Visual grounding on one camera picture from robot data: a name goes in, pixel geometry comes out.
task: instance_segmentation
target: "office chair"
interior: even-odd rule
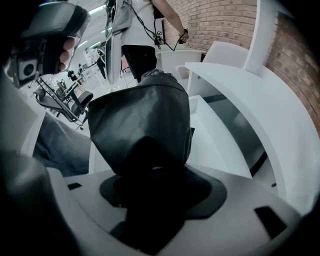
[[[53,98],[51,96],[46,95],[46,90],[43,88],[39,88],[33,93],[35,94],[36,101],[42,107],[50,110],[55,110],[63,114],[69,122],[75,123],[76,121],[79,121],[81,122],[80,126],[82,126],[88,119],[88,111],[86,110],[86,107],[94,97],[94,95],[91,92],[85,91],[78,98],[80,106],[74,103],[70,109],[69,106],[63,103],[60,98]],[[79,120],[79,116],[81,114],[85,114],[83,121]]]

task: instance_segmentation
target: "white desk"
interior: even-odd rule
[[[308,212],[320,184],[320,140],[293,91],[265,67],[260,76],[213,63],[186,63],[186,67],[191,71],[189,95],[205,97],[214,90],[224,94],[261,140],[274,170],[279,196],[300,213]],[[197,76],[208,83],[196,83]]]
[[[90,88],[88,88],[88,90],[93,90],[104,83],[104,78],[102,77],[102,74],[97,64],[92,65],[91,67],[83,71],[81,74],[90,85]]]
[[[171,73],[175,78],[179,78],[176,66],[184,65],[186,62],[200,62],[201,55],[205,53],[202,50],[185,48],[180,46],[172,51],[168,47],[161,46],[161,50],[156,49],[157,68],[165,73]]]

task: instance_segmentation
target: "white t-shirt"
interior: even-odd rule
[[[85,58],[86,64],[88,66],[91,66],[92,64],[97,62],[100,56],[96,49],[88,49],[87,51],[88,52],[86,51],[83,52],[84,58]]]
[[[143,20],[144,25],[155,33],[154,28],[154,8],[149,0],[132,0],[132,7]],[[131,27],[121,36],[122,45],[151,46],[155,47],[155,42],[147,35],[144,27],[133,14]]]

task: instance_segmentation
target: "cable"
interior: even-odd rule
[[[123,71],[123,70],[122,70],[122,74],[123,74],[123,78],[124,78],[124,81],[125,81],[125,84],[126,84],[126,88],[128,89],[127,80],[126,80],[125,73],[124,73],[124,71]]]
[[[153,28],[154,28],[154,32],[157,32],[157,29],[156,29],[156,19],[154,19]],[[158,38],[157,38],[157,37],[155,38],[154,43],[155,43],[156,46],[158,46],[159,50],[161,50],[160,42],[158,41]]]
[[[132,83],[132,82],[135,82],[136,80],[134,79],[134,80],[132,80],[132,81],[130,81],[129,83],[128,83],[128,86]]]
[[[133,6],[132,6],[131,4],[129,4],[129,3],[127,3],[127,2],[124,2],[124,3],[130,7],[130,9],[132,10],[132,12],[133,12],[134,15],[136,16],[137,20],[138,20],[138,21],[141,23],[141,25],[143,26],[144,31],[146,32],[146,34],[148,35],[148,37],[150,37],[150,38],[154,41],[155,44],[156,44],[157,41],[159,42],[159,40],[160,40],[160,41],[163,41],[163,43],[164,43],[165,45],[167,45],[173,52],[176,50],[176,47],[177,47],[177,45],[178,45],[178,42],[180,41],[180,39],[184,36],[184,34],[185,34],[186,32],[179,37],[178,41],[176,42],[176,44],[175,44],[175,46],[174,46],[174,49],[172,49],[171,46],[170,46],[169,44],[167,44],[161,37],[157,36],[156,33],[154,33],[153,31],[151,31],[150,29],[148,29],[148,28],[145,26],[144,21],[139,17],[139,15],[136,13],[135,9],[133,8]],[[156,20],[154,20],[153,25],[154,25],[154,27],[156,27]]]

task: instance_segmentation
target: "finger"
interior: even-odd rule
[[[61,53],[59,59],[61,63],[65,63],[69,60],[69,58],[70,58],[70,53],[68,51],[64,51],[63,53]]]
[[[64,42],[63,49],[65,51],[69,51],[75,46],[75,44],[76,44],[75,39],[70,37]]]
[[[66,69],[66,65],[63,64],[63,63],[60,63],[60,65],[59,65],[59,70],[60,70],[60,71],[64,71],[65,69]]]

